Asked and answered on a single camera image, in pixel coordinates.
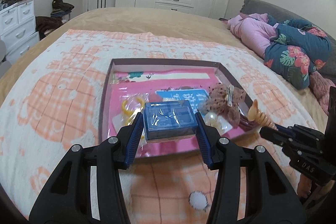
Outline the tan bedspread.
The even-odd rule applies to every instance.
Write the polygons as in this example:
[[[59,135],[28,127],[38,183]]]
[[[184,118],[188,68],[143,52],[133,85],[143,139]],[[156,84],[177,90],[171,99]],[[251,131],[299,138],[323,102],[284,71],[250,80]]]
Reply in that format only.
[[[220,21],[159,9],[108,8],[71,19],[41,40],[1,78],[1,124],[15,124],[23,99],[39,76],[59,69],[64,53],[80,45],[102,46],[98,68],[106,73],[112,59],[189,59],[225,65],[249,96],[274,120],[285,123],[280,97],[318,129],[327,115],[309,89],[297,90],[264,65],[256,53]]]

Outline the yellow bangles packet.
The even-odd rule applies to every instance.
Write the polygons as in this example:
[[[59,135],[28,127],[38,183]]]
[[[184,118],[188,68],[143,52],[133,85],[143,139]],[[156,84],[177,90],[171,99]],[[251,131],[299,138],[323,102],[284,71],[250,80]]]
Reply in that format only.
[[[146,94],[121,96],[120,103],[110,119],[115,133],[118,133],[122,127],[131,125],[137,114],[143,112],[146,102]]]

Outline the pink padded jacket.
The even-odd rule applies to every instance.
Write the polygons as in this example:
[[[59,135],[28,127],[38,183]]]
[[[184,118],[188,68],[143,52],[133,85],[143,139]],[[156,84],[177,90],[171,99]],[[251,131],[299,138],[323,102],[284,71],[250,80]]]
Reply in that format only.
[[[227,28],[256,55],[264,59],[265,50],[274,38],[276,28],[268,23],[269,14],[242,14],[227,21]]]

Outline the blue floral quilt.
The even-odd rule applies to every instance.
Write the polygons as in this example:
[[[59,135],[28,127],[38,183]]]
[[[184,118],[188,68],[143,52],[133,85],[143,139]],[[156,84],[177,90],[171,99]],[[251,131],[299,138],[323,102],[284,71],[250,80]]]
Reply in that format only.
[[[332,53],[327,34],[304,19],[286,20],[274,28],[264,64],[297,90],[307,88],[309,75],[320,70]]]

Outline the brown cardboard tray box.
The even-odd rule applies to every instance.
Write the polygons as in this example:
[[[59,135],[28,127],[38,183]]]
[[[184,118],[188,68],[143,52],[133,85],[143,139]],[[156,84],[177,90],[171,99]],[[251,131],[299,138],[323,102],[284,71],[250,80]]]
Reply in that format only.
[[[216,61],[182,59],[112,59],[102,91],[99,114],[99,142],[116,136],[119,129],[127,125],[141,102],[165,100],[189,100],[194,112],[206,100],[210,87],[217,83],[233,85],[243,90],[227,66]],[[247,94],[239,104],[240,123],[238,128],[226,125],[219,118],[221,135],[229,139],[240,139],[256,129],[256,123],[247,120],[252,99]],[[196,137],[146,141],[142,134],[136,157],[156,157],[198,150]]]

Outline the dotted mesh bow clip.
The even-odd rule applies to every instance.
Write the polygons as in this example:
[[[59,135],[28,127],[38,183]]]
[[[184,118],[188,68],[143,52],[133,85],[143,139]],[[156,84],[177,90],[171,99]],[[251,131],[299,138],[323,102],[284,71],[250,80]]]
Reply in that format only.
[[[209,89],[209,97],[199,105],[199,111],[205,115],[213,112],[222,116],[233,128],[240,123],[240,104],[244,103],[246,92],[243,89],[222,83]]]

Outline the pink booklet in tray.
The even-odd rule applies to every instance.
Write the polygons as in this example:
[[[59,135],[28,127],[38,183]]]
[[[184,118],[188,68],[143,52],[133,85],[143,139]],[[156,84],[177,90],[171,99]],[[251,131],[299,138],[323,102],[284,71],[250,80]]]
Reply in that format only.
[[[104,105],[103,139],[116,136],[110,119],[121,96],[146,94],[147,102],[188,100],[193,111],[206,100],[210,86],[221,82],[215,68],[182,68],[168,71],[112,73],[102,102]]]

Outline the amber spiral hair clip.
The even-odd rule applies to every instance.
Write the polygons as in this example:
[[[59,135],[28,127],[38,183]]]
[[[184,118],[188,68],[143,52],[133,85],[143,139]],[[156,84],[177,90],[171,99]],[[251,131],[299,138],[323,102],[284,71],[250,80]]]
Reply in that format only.
[[[277,127],[273,120],[264,112],[259,109],[258,101],[254,100],[252,106],[248,110],[247,119],[250,122],[255,122],[261,127],[269,127],[277,130]]]

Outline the dark clothes pile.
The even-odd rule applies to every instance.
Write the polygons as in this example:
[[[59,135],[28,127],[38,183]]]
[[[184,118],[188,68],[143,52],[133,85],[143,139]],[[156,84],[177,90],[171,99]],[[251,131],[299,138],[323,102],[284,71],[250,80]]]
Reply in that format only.
[[[36,16],[36,32],[39,34],[39,38],[44,39],[50,32],[61,27],[64,16],[70,16],[74,5],[64,2],[63,0],[52,1],[52,11],[50,16]]]

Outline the pink knitted cloth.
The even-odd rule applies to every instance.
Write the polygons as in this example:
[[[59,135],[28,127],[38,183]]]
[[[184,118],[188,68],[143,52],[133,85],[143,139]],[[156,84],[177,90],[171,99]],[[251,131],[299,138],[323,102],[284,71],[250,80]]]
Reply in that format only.
[[[309,76],[309,88],[312,93],[317,98],[319,105],[326,115],[329,115],[329,96],[330,96],[330,88],[335,87],[335,84],[324,77],[318,72],[315,71]]]

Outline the white drawer cabinet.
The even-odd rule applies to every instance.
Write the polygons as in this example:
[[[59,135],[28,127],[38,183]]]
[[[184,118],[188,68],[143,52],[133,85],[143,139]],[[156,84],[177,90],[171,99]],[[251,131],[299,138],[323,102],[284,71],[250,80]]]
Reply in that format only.
[[[1,40],[6,46],[5,60],[11,65],[40,41],[34,0],[22,0],[1,10]]]

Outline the dark red banana clip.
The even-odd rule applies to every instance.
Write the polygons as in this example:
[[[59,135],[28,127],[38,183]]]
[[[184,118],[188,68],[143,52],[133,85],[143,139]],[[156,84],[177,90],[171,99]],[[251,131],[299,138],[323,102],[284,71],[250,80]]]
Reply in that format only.
[[[239,121],[239,127],[244,131],[244,132],[249,132],[250,130],[254,130],[257,128],[259,125],[254,122],[254,121],[249,121],[247,117],[244,115],[240,115],[240,121]]]

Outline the pearl earrings card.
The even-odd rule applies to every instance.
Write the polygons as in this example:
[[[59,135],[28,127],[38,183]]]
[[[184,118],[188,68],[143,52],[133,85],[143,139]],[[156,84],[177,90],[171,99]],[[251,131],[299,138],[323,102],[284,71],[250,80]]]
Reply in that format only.
[[[225,120],[221,115],[214,112],[207,112],[202,114],[202,118],[207,126],[211,126],[217,129],[220,135],[224,135],[233,129],[232,125]]]

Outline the grey chair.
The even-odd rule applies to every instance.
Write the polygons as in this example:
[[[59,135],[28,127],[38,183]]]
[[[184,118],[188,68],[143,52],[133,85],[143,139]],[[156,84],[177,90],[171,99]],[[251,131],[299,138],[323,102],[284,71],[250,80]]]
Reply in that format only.
[[[11,68],[11,63],[6,60],[6,45],[0,40],[0,78]]]

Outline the small blue jewelry box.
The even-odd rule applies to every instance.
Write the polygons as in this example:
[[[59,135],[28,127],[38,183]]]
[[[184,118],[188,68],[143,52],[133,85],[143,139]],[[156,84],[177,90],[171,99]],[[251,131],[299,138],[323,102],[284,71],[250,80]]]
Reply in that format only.
[[[198,127],[188,100],[148,102],[143,119],[148,142],[187,138],[194,135]]]

